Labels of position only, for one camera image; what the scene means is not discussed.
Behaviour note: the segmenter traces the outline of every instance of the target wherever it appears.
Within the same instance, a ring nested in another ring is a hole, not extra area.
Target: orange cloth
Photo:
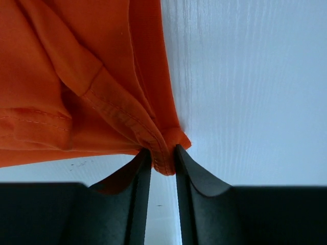
[[[0,0],[0,166],[178,143],[159,0]]]

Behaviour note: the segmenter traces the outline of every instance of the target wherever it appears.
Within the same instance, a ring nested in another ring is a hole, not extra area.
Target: garment
[[[176,144],[159,0],[0,0],[0,166]]]

